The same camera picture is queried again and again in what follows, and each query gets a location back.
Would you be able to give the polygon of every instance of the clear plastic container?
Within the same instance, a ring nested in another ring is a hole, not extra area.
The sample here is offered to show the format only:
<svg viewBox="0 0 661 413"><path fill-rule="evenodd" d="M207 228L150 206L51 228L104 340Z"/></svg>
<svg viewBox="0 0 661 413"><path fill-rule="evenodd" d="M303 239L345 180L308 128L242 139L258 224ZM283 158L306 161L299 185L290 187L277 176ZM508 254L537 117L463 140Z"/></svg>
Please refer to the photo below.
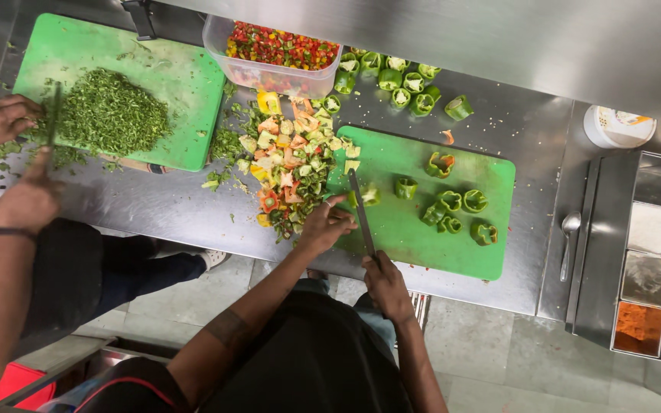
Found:
<svg viewBox="0 0 661 413"><path fill-rule="evenodd" d="M216 15L208 15L203 27L203 44L226 77L237 85L277 92L282 95L321 99L333 89L339 55L323 70L302 70L252 62L226 56L226 41L234 31L234 21Z"/></svg>

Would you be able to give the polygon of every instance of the wristband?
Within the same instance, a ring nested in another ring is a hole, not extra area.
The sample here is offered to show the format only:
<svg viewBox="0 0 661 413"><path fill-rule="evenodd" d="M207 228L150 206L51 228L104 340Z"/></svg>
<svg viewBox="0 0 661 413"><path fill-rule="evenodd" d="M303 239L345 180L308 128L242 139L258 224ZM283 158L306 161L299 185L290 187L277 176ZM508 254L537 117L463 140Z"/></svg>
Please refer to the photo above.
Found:
<svg viewBox="0 0 661 413"><path fill-rule="evenodd" d="M37 235L32 234L32 232L22 229L22 228L2 228L0 227L0 235L15 235L18 237L25 237L32 242L37 243Z"/></svg>

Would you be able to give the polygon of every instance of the forearm tattoo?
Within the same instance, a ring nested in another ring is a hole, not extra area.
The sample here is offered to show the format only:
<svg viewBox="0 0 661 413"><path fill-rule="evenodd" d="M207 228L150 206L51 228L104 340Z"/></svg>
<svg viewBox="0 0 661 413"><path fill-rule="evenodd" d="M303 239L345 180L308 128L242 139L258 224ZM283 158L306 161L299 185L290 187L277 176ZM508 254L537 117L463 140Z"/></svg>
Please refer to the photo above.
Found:
<svg viewBox="0 0 661 413"><path fill-rule="evenodd" d="M206 329L230 349L243 346L249 339L249 326L231 309L225 309L216 315L216 318L206 325Z"/></svg>

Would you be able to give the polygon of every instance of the knife blade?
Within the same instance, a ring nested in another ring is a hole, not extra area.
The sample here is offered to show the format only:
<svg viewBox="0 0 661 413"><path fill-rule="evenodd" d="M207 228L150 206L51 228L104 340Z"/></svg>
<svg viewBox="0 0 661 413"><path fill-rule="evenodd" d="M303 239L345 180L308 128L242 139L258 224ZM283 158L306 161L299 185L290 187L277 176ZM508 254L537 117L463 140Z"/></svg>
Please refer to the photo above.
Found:
<svg viewBox="0 0 661 413"><path fill-rule="evenodd" d="M358 226L361 227L363 243L366 244L366 253L369 254L369 257L372 257L374 260L376 260L376 248L374 248L372 231L369 229L369 221L366 219L366 211L363 208L363 199L361 198L361 188L358 186L356 170L353 168L348 171L348 182L351 183L351 189L356 194L356 214L358 215Z"/></svg>

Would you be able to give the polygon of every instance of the sleeve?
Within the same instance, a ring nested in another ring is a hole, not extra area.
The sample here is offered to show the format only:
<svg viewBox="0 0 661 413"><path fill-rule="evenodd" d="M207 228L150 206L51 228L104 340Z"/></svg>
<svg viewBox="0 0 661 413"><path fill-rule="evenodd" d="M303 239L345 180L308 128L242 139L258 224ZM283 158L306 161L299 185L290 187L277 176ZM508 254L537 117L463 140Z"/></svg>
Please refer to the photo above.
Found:
<svg viewBox="0 0 661 413"><path fill-rule="evenodd" d="M168 369L144 357L124 360L106 372L78 413L189 412L188 402Z"/></svg>

